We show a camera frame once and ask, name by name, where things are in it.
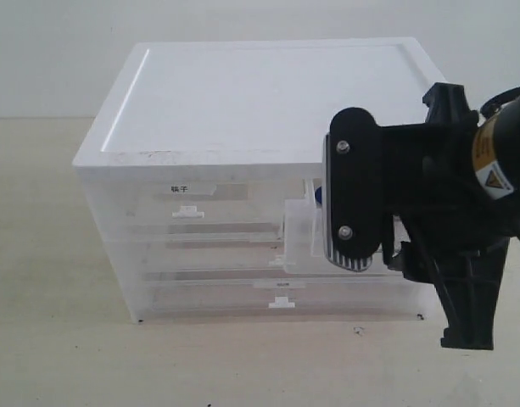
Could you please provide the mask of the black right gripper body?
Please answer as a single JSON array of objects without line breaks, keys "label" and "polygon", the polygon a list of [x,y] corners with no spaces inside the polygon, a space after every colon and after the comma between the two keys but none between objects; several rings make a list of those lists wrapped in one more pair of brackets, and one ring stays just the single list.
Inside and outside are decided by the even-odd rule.
[{"label": "black right gripper body", "polygon": [[432,285],[448,321],[445,348],[491,350],[508,250],[508,96],[468,107],[462,86],[433,85],[421,125],[390,127],[385,199],[408,240],[387,265]]}]

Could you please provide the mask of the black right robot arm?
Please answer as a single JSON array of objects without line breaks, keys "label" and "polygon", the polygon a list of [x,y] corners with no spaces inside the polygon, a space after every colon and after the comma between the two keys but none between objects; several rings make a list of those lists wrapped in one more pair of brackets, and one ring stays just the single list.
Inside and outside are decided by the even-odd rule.
[{"label": "black right robot arm", "polygon": [[443,348],[491,350],[509,243],[520,241],[520,87],[472,110],[462,86],[436,83],[426,120],[383,129],[384,207],[408,240],[389,261],[434,286]]}]

